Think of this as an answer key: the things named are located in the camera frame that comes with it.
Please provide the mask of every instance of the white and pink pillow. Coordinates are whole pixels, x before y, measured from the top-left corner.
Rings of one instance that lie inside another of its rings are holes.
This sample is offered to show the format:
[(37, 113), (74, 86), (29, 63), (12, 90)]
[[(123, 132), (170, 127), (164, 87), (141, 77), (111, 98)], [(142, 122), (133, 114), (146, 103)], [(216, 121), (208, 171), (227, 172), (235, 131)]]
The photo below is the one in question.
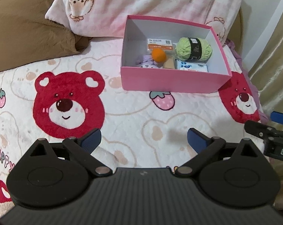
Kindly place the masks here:
[(87, 37), (123, 37), (127, 15), (207, 24), (225, 42), (242, 0), (54, 0), (45, 18)]

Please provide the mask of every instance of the orange object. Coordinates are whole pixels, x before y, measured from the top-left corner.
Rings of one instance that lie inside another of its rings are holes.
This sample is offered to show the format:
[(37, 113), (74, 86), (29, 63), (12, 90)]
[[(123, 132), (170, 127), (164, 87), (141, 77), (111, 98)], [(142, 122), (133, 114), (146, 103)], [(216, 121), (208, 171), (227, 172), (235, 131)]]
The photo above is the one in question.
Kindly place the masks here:
[(164, 63), (166, 61), (166, 53), (160, 48), (152, 50), (152, 58), (157, 63)]

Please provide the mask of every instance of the white bear-print blanket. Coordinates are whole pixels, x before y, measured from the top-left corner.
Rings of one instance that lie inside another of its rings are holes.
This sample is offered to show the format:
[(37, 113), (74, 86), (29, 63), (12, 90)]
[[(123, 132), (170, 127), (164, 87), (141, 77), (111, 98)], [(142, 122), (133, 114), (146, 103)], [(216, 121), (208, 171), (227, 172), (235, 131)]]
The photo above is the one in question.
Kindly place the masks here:
[[(196, 155), (187, 142), (189, 128), (238, 143), (249, 137), (243, 123), (259, 121), (252, 93), (227, 46), (235, 73), (212, 94), (125, 91), (121, 49), (122, 39), (94, 38), (80, 55), (0, 73), (0, 204), (10, 198), (1, 193), (7, 193), (7, 175), (38, 138), (60, 142), (101, 128), (102, 142), (92, 155), (113, 170), (174, 167)], [(262, 150), (262, 141), (250, 137)]]

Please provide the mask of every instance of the black yarn label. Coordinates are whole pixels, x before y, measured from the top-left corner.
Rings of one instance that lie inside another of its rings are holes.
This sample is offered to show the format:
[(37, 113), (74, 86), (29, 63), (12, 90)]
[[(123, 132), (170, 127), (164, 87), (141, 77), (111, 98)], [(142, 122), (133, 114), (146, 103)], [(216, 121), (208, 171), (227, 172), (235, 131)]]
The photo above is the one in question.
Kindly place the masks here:
[(191, 52), (188, 60), (199, 60), (202, 56), (202, 46), (198, 38), (188, 38)]

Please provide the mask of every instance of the pink box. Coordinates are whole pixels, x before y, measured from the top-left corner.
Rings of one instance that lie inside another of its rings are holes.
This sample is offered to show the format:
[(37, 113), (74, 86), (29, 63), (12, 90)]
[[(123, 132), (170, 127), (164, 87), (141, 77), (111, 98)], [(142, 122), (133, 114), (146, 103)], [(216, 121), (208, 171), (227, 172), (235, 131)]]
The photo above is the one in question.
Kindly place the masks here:
[[(203, 38), (210, 43), (213, 52), (207, 60), (208, 73), (136, 67), (137, 57), (149, 54), (148, 38), (168, 39), (172, 43), (177, 43), (181, 37)], [(161, 17), (138, 15), (127, 17), (121, 59), (124, 90), (212, 93), (231, 77), (222, 45), (212, 27)]]

